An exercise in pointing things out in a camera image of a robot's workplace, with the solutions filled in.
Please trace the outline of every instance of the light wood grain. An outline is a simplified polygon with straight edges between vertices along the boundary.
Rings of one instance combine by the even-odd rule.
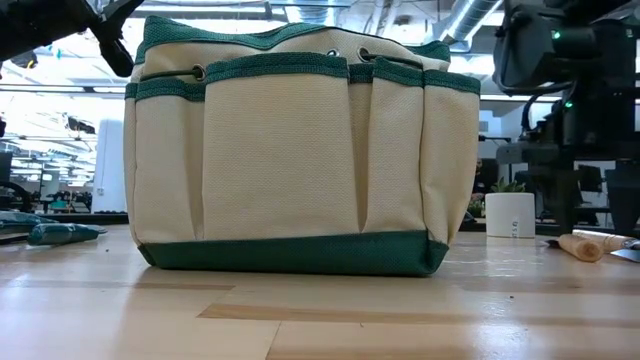
[[[0,247],[0,358],[637,359],[640,272],[460,234],[431,278],[163,271],[124,226]]]

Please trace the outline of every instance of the wooden table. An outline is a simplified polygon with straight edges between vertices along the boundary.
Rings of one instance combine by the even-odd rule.
[[[640,359],[640,272],[461,233],[432,278],[163,271],[125,226],[0,247],[0,359]]]

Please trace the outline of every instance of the garden tool bag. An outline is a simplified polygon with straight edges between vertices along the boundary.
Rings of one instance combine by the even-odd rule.
[[[158,17],[126,89],[131,231],[166,269],[424,276],[476,164],[477,80],[440,42]]]

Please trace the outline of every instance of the white pot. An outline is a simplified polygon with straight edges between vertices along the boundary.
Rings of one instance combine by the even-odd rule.
[[[496,193],[485,197],[487,236],[533,239],[536,235],[535,197],[531,193]]]

